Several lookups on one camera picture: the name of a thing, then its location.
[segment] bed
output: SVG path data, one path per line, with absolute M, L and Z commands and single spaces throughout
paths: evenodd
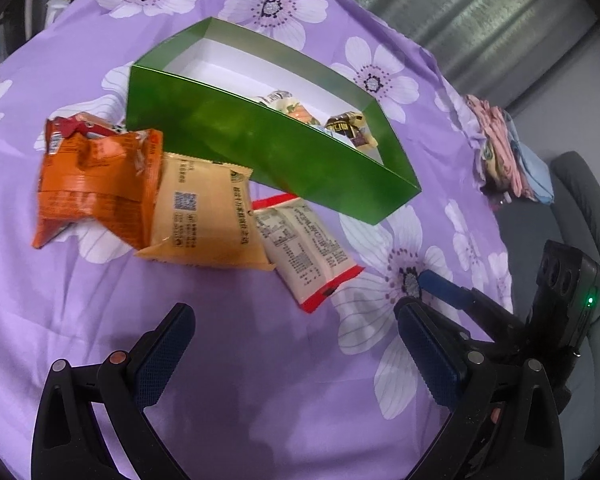
M 365 271 L 314 314 L 274 272 L 146 262 L 95 222 L 30 246 L 45 119 L 87 111 L 122 121 L 130 63 L 208 16 L 366 84 L 420 179 L 422 193 L 377 226 L 315 206 Z M 479 150 L 475 117 L 434 58 L 353 0 L 76 0 L 0 66 L 0 459 L 29 478 L 53 361 L 93 364 L 129 349 L 182 301 L 196 336 L 147 415 L 192 478 L 403 478 L 447 416 L 397 336 L 392 306 L 410 277 L 432 269 L 512 309 Z M 253 200 L 275 193 L 251 186 Z M 483 337 L 463 313 L 432 304 Z M 103 426 L 120 471 L 135 478 Z

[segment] pink cloth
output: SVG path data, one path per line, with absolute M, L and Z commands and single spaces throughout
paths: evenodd
M 483 134 L 491 141 L 498 170 L 510 182 L 513 194 L 521 196 L 525 191 L 525 184 L 527 189 L 529 185 L 526 182 L 523 183 L 526 179 L 520 173 L 516 157 L 511 151 L 507 125 L 504 122 L 502 111 L 497 106 L 492 107 L 488 101 L 482 101 L 473 95 L 468 95 L 466 102 L 478 117 Z

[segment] sofa cushion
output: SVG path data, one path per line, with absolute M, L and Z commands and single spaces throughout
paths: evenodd
M 600 184 L 596 177 L 576 152 L 554 159 L 551 169 L 578 204 L 600 254 Z
M 500 237 L 509 252 L 513 312 L 525 320 L 536 295 L 536 274 L 547 240 L 562 241 L 549 206 L 514 200 L 496 212 Z
M 598 247 L 589 231 L 589 226 L 580 211 L 578 203 L 567 190 L 562 181 L 552 174 L 554 183 L 555 202 L 551 209 L 560 227 L 562 240 L 565 244 L 576 247 L 587 256 L 600 264 Z M 593 313 L 592 321 L 600 316 L 600 300 Z
M 571 400 L 560 414 L 564 477 L 579 478 L 600 446 L 600 318 L 580 347 L 580 358 L 567 380 Z

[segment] screw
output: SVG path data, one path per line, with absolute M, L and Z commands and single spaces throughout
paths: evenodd
M 51 365 L 51 369 L 55 372 L 61 372 L 62 370 L 64 370 L 65 366 L 66 361 L 64 359 L 58 359 L 58 361 Z
M 529 368 L 535 372 L 539 372 L 542 370 L 542 364 L 537 359 L 529 359 Z
M 481 365 L 484 362 L 484 355 L 482 355 L 480 352 L 472 350 L 466 356 L 469 359 L 469 361 L 471 361 L 475 365 Z
M 113 354 L 111 354 L 109 356 L 109 362 L 114 365 L 119 365 L 120 363 L 125 362 L 125 360 L 126 360 L 126 353 L 124 353 L 121 350 L 118 350 L 117 352 L 113 352 Z

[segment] green box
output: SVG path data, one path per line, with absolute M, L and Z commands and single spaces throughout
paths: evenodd
M 243 97 L 275 89 L 291 91 L 322 123 L 348 110 L 364 113 L 384 165 Z M 420 192 L 371 95 L 301 52 L 215 18 L 165 40 L 132 66 L 126 124 L 163 131 L 167 152 L 253 168 L 256 182 L 369 224 Z

